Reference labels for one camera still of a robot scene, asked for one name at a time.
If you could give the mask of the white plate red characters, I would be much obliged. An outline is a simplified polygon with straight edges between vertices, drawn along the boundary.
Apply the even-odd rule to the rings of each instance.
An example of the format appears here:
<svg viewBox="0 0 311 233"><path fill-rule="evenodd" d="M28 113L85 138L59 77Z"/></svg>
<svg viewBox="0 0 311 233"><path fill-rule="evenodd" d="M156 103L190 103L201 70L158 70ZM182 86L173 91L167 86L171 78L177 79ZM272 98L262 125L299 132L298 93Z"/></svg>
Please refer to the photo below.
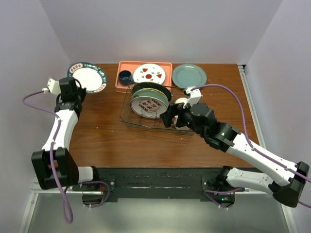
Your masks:
<svg viewBox="0 0 311 233"><path fill-rule="evenodd" d="M164 100L148 96L137 96L130 102L130 107L136 114L154 119L160 118L160 115L167 111L168 105Z"/></svg>

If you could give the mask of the white bowl blue striped outside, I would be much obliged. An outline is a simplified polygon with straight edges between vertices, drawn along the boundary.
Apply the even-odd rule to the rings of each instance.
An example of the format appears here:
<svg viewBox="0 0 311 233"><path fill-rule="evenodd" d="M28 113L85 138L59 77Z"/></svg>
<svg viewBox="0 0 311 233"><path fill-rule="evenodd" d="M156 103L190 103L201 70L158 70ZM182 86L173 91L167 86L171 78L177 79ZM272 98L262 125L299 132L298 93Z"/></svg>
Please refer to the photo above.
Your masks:
<svg viewBox="0 0 311 233"><path fill-rule="evenodd" d="M188 101L187 98L178 98L174 103L184 105L185 103L187 103L187 101Z"/></svg>

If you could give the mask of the white plate dark patterned rim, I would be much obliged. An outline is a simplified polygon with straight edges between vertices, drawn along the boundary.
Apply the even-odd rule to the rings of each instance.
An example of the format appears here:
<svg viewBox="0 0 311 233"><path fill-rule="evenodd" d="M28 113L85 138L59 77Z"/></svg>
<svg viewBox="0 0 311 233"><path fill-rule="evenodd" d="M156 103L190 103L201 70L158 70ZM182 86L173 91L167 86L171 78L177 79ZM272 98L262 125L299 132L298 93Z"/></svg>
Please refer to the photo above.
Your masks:
<svg viewBox="0 0 311 233"><path fill-rule="evenodd" d="M106 73L92 63L78 62L71 65L67 70L67 76L78 80L87 93L99 93L107 86Z"/></svg>

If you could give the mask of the mint green flower plate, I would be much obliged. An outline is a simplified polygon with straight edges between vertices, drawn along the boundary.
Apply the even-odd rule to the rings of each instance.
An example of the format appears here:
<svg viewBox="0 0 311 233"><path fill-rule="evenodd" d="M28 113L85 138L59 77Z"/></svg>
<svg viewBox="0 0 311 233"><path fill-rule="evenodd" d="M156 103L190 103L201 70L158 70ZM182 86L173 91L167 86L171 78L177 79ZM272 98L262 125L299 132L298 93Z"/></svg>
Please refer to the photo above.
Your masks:
<svg viewBox="0 0 311 233"><path fill-rule="evenodd" d="M169 105L169 101L161 94L153 91L137 91L134 94L132 94L132 99L138 98L138 97L146 97L150 99L157 99L163 102L166 106Z"/></svg>

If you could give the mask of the dark teal speckled plate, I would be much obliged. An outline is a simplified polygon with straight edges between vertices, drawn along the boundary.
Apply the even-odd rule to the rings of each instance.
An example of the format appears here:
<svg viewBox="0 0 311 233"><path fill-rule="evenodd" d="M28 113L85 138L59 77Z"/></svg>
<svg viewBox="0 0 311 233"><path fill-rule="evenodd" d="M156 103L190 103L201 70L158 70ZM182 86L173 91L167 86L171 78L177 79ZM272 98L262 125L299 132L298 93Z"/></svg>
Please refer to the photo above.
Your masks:
<svg viewBox="0 0 311 233"><path fill-rule="evenodd" d="M171 101L172 99L171 92L166 87L160 84L157 84L157 83L152 83L152 82L142 82L142 83L135 84L132 88L132 93L134 94L135 92L141 89L144 89L144 88L151 88L151 89L155 89L155 90L162 92L167 97L168 101Z"/></svg>

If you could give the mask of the yellow woven round coaster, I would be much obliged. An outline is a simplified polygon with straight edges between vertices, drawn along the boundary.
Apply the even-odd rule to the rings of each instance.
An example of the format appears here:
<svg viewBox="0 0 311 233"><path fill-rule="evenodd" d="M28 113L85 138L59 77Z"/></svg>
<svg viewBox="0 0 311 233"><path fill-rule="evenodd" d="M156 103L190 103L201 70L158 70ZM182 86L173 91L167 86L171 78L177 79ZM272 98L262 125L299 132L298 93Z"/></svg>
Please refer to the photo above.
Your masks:
<svg viewBox="0 0 311 233"><path fill-rule="evenodd" d="M143 88L143 89L141 89L141 91L153 91L153 92L157 92L157 93L163 95L167 100L169 100L169 97L167 97L167 95L166 95L164 92L162 92L162 91L160 91L160 90L157 90L157 89L154 89L154 88Z"/></svg>

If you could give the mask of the black wire dish rack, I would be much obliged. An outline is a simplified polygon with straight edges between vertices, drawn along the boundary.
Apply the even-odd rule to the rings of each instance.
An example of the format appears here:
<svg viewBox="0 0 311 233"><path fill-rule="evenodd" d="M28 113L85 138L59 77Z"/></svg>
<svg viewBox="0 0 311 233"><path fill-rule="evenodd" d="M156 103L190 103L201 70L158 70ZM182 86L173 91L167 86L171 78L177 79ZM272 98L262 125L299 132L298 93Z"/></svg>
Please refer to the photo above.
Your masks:
<svg viewBox="0 0 311 233"><path fill-rule="evenodd" d="M161 131L161 132L169 132L169 133L177 133L177 134L185 134L185 135L194 135L194 132L190 129L177 129L175 128L174 124L171 125L171 127L166 128L163 124L163 121L161 118L146 118L143 116L143 114L138 115L135 113L131 106L131 98L132 98L132 89L134 87L134 83L127 86L125 97L123 100L121 112L120 112L120 121L124 124L131 126L131 127L137 127L147 130L153 130L153 131Z"/></svg>

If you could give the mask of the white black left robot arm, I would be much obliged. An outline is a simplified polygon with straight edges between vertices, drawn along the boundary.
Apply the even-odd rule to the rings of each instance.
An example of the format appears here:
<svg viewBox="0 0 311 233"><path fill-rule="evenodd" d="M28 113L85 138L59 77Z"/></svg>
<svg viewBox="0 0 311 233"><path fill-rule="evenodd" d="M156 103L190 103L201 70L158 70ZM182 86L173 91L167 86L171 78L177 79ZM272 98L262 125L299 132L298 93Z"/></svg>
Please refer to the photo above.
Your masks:
<svg viewBox="0 0 311 233"><path fill-rule="evenodd" d="M83 183L89 190L100 187L96 167L79 167L69 152L71 136L82 111L86 89L73 77L58 81L49 79L45 92L56 95L54 124L48 140L40 151L32 153L31 161L43 190Z"/></svg>

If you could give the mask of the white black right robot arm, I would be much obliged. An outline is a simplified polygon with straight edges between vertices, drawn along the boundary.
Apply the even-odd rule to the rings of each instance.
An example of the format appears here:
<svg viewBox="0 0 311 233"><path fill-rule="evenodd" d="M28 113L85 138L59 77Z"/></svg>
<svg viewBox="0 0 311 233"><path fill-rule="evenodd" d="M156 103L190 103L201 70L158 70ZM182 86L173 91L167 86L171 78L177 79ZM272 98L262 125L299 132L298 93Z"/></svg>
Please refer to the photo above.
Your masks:
<svg viewBox="0 0 311 233"><path fill-rule="evenodd" d="M160 115L166 127L177 117L177 126L186 126L212 148L234 155L260 170L247 172L225 166L216 179L219 189L251 188L271 194L275 200L295 208L307 181L309 165L281 158L252 142L247 135L216 119L205 103L183 106L170 104Z"/></svg>

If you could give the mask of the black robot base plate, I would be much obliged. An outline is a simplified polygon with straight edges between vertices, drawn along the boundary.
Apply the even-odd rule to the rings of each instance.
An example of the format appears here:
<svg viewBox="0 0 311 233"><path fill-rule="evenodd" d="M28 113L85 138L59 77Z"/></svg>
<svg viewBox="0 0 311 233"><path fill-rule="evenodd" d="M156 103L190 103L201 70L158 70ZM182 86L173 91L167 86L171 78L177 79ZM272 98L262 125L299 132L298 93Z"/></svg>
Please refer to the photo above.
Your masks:
<svg viewBox="0 0 311 233"><path fill-rule="evenodd" d="M100 181L108 184L109 202L119 199L192 199L232 204L230 188L217 179L228 167L107 167L98 169Z"/></svg>

